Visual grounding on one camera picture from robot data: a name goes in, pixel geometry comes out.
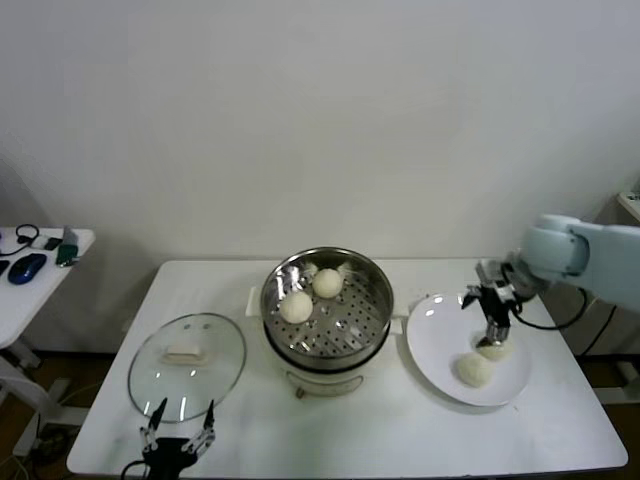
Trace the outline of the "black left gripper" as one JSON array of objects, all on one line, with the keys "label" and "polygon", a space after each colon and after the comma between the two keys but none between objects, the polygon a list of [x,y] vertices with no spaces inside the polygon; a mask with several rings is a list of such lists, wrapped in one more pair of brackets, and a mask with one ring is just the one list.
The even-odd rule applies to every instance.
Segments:
[{"label": "black left gripper", "polygon": [[142,456],[149,468],[147,478],[150,480],[178,480],[184,469],[197,462],[197,454],[204,454],[216,438],[215,400],[212,399],[206,411],[202,429],[190,440],[169,437],[157,439],[157,429],[166,405],[167,398],[164,398],[151,414],[147,426],[140,428]]}]

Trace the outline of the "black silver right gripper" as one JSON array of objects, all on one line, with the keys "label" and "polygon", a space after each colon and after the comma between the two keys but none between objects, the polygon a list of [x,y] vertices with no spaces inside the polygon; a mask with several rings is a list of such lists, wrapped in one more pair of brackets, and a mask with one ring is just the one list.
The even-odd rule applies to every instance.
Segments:
[{"label": "black silver right gripper", "polygon": [[522,305],[533,298],[533,285],[515,271],[480,271],[478,277],[480,285],[467,286],[461,308],[480,300],[487,327],[475,347],[501,346],[509,337],[509,315],[522,312]]}]

